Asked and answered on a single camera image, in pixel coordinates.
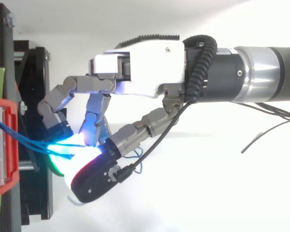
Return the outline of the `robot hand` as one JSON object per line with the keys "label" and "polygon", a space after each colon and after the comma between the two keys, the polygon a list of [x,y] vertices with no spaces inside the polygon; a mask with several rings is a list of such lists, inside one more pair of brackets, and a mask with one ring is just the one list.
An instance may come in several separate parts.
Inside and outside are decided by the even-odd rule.
{"label": "robot hand", "polygon": [[[177,36],[140,36],[96,55],[87,75],[66,77],[39,102],[48,148],[52,156],[63,155],[59,171],[81,203],[123,182],[136,164],[120,167],[118,160],[178,120],[184,79],[185,49]],[[112,134],[105,116],[112,94],[163,95],[163,106]]]}

